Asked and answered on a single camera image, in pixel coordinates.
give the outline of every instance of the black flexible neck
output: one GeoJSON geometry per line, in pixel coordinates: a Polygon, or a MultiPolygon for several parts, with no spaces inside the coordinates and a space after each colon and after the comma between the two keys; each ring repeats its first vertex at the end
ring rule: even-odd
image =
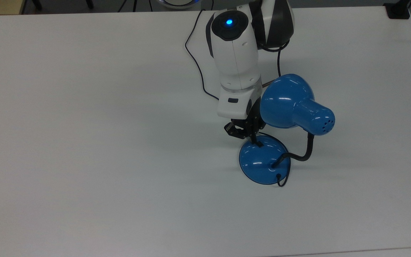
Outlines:
{"type": "Polygon", "coordinates": [[[299,155],[295,155],[294,153],[283,153],[279,159],[277,159],[277,161],[275,161],[272,164],[272,168],[276,168],[285,158],[289,157],[289,158],[293,158],[297,161],[307,161],[310,156],[312,155],[312,150],[313,150],[313,138],[315,138],[315,135],[308,133],[307,135],[307,150],[305,151],[304,156],[299,156],[299,155]]]}

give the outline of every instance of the blue desk lamp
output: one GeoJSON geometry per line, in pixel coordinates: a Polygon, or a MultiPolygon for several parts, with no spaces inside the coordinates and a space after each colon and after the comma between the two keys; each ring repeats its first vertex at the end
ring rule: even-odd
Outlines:
{"type": "Polygon", "coordinates": [[[282,187],[290,174],[290,159],[309,159],[314,136],[324,135],[334,127],[334,113],[315,102],[310,86],[295,74],[283,75],[268,86],[261,97],[260,112],[269,126],[281,129],[299,126],[308,132],[304,156],[289,153],[283,143],[269,135],[257,136],[262,146],[248,141],[240,150],[240,166],[249,179],[264,185],[277,183],[282,187]]]}

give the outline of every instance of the round lamp base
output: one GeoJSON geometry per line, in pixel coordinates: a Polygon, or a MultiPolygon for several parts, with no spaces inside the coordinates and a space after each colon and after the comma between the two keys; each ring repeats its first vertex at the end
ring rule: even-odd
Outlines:
{"type": "Polygon", "coordinates": [[[275,138],[261,135],[257,136],[256,139],[263,144],[262,147],[247,141],[240,150],[239,163],[243,173],[249,179],[263,185],[277,183],[277,174],[280,174],[280,180],[283,180],[290,170],[291,159],[284,159],[274,169],[271,165],[288,150],[275,138]]]}

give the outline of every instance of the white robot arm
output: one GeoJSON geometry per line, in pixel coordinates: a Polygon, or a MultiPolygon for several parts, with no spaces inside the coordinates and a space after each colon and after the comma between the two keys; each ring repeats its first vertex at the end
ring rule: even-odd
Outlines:
{"type": "Polygon", "coordinates": [[[206,37],[220,72],[218,115],[232,119],[225,126],[230,135],[254,137],[264,127],[259,116],[258,49],[284,46],[293,31],[294,16],[287,0],[256,0],[217,11],[210,18],[206,37]]]}

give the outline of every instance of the blue lamp shade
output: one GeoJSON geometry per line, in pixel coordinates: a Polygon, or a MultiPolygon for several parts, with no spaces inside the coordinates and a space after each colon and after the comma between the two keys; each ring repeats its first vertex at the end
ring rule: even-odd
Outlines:
{"type": "Polygon", "coordinates": [[[261,118],[272,127],[302,127],[313,135],[324,135],[335,124],[333,111],[315,102],[309,84],[296,74],[272,82],[261,97],[261,118]]]}

